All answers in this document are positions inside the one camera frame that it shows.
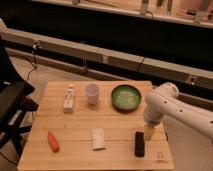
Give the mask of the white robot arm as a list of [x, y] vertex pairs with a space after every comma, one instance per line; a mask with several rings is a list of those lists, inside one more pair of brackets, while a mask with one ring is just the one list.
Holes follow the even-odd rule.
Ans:
[[178, 87], [170, 82], [147, 93], [145, 123], [157, 126], [163, 116], [168, 115], [213, 140], [213, 112], [178, 100], [179, 94]]

